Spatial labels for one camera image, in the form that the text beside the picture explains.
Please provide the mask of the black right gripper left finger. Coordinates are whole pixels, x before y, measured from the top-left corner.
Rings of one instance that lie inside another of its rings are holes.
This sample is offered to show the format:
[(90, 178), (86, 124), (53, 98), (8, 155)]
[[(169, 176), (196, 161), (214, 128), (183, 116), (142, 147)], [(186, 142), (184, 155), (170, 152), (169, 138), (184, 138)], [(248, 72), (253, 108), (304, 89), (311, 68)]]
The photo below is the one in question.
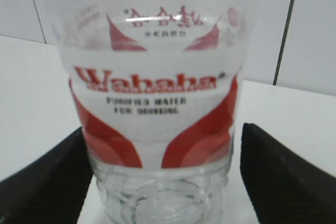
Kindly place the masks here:
[(92, 177), (79, 127), (1, 181), (1, 223), (77, 223)]

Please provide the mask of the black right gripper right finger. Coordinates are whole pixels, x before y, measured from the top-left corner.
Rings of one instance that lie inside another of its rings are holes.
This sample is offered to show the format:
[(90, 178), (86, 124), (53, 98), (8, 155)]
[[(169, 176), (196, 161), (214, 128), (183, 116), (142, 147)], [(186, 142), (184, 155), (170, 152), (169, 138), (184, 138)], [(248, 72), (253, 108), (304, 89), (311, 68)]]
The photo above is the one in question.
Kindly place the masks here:
[(259, 223), (335, 223), (335, 177), (256, 124), (243, 125), (240, 173)]

